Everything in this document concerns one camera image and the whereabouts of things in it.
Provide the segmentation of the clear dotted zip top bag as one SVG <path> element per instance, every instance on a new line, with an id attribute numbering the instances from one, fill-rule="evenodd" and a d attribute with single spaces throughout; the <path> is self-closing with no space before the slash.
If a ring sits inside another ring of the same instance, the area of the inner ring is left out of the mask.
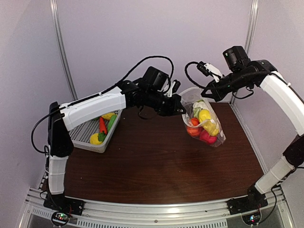
<path id="1" fill-rule="evenodd" d="M 180 93 L 181 104 L 186 110 L 182 120 L 189 136 L 218 147 L 225 142 L 226 136 L 216 113 L 201 92 L 200 88 L 191 87 Z"/>

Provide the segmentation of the orange toy pumpkin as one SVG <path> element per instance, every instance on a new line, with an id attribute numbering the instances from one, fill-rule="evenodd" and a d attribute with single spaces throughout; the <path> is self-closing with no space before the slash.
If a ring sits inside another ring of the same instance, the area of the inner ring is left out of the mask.
<path id="1" fill-rule="evenodd" d="M 191 123 L 194 125 L 194 126 L 198 126 L 200 124 L 199 120 L 197 118 L 191 118 Z M 200 135 L 202 129 L 201 127 L 198 127 L 198 128 L 194 128 L 194 127 L 189 127 L 187 126 L 187 132 L 190 136 L 192 137 L 197 137 Z"/>

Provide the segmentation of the yellow toy banana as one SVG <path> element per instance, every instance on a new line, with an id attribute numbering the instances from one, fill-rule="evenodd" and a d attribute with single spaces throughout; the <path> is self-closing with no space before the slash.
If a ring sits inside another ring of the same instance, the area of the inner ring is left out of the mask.
<path id="1" fill-rule="evenodd" d="M 201 123 L 204 130 L 206 130 L 209 135 L 217 136 L 219 133 L 219 124 L 212 119 L 210 111 L 201 110 L 199 113 L 199 122 Z"/>

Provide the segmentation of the red toy bell pepper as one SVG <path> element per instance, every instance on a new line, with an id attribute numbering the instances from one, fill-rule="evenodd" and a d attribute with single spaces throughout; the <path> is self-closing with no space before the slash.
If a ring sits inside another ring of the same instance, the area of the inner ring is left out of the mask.
<path id="1" fill-rule="evenodd" d="M 212 145 L 217 141 L 217 137 L 209 135 L 209 133 L 206 130 L 203 130 L 200 133 L 199 139 L 208 145 Z"/>

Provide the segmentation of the yellow toy corn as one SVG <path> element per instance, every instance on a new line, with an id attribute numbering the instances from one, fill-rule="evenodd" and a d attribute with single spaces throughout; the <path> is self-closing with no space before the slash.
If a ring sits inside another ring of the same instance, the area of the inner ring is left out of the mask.
<path id="1" fill-rule="evenodd" d="M 106 114 L 102 115 L 101 117 L 102 117 L 103 119 L 109 121 L 109 120 L 111 119 L 111 117 L 112 117 L 112 116 L 115 116 L 115 115 L 116 115 L 116 113 L 110 112 L 110 113 L 106 113 Z"/>

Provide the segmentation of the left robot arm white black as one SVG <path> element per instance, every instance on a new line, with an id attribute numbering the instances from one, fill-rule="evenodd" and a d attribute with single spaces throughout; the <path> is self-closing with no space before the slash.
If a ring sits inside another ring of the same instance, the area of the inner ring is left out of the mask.
<path id="1" fill-rule="evenodd" d="M 185 114 L 181 96 L 176 93 L 179 81 L 150 66 L 143 77 L 134 81 L 121 80 L 107 91 L 74 102 L 49 107 L 48 118 L 48 198 L 58 211 L 68 207 L 64 196 L 66 162 L 74 145 L 69 131 L 106 113 L 131 107 L 150 107 L 157 115 L 168 117 Z"/>

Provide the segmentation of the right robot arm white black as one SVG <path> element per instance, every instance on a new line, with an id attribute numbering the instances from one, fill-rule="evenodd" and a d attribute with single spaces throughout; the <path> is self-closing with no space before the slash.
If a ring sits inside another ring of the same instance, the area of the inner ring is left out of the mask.
<path id="1" fill-rule="evenodd" d="M 197 69 L 213 80 L 203 87 L 202 97 L 221 101 L 227 94 L 255 86 L 267 93 L 293 124 L 298 138 L 283 152 L 282 157 L 247 191 L 243 204 L 246 209 L 261 205 L 265 193 L 284 180 L 304 162 L 304 102 L 278 70 L 267 60 L 251 60 L 242 46 L 223 52 L 231 71 L 222 75 L 210 63 L 199 62 Z"/>

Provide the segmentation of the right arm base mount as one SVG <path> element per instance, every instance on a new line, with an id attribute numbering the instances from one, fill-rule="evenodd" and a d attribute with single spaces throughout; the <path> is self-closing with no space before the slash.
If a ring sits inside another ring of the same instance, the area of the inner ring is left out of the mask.
<path id="1" fill-rule="evenodd" d="M 227 201 L 230 215 L 241 215 L 242 221 L 249 226 L 258 225 L 262 219 L 261 208 L 268 206 L 266 199 L 251 201 L 248 196 L 231 198 Z"/>

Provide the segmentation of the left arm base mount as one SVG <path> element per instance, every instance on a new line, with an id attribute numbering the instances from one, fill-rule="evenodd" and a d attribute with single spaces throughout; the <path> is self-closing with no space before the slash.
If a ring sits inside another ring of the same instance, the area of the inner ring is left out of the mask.
<path id="1" fill-rule="evenodd" d="M 85 202 L 79 199 L 64 198 L 63 204 L 58 206 L 51 199 L 45 199 L 43 206 L 54 210 L 51 214 L 51 222 L 56 227 L 63 227 L 73 218 L 73 215 L 81 216 Z"/>

